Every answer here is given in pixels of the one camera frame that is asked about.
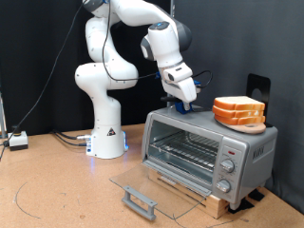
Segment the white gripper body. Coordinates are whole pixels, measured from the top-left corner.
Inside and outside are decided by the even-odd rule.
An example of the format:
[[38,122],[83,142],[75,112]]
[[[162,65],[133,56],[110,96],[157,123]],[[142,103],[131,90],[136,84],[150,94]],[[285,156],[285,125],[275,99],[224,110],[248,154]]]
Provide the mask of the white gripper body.
[[176,83],[164,83],[164,90],[186,103],[191,103],[197,99],[197,91],[192,78]]

